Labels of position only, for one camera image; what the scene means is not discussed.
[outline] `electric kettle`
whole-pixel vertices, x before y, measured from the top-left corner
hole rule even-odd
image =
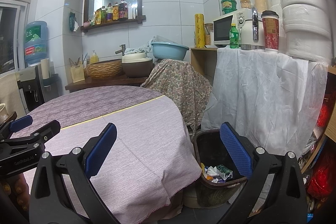
[[[252,8],[252,19],[245,20],[241,29],[242,50],[264,50],[265,38],[263,22],[259,20],[258,11]]]

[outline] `window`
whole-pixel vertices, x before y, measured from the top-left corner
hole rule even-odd
[[[23,37],[27,3],[0,0],[0,75],[25,68]]]

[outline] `kettle handle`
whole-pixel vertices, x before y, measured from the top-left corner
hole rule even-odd
[[[255,7],[252,7],[252,35],[253,41],[259,40],[259,18],[258,10]]]

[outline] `woven basin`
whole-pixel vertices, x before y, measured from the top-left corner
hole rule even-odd
[[[91,78],[106,79],[124,73],[121,59],[107,60],[87,65],[87,73]]]

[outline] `brown trash can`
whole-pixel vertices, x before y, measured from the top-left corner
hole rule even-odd
[[[203,131],[194,137],[196,160],[201,166],[215,167],[223,164],[231,169],[232,179],[224,183],[207,180],[203,174],[196,181],[197,202],[200,206],[210,207],[226,203],[247,178],[240,175],[230,154],[226,150],[219,135],[219,129]]]

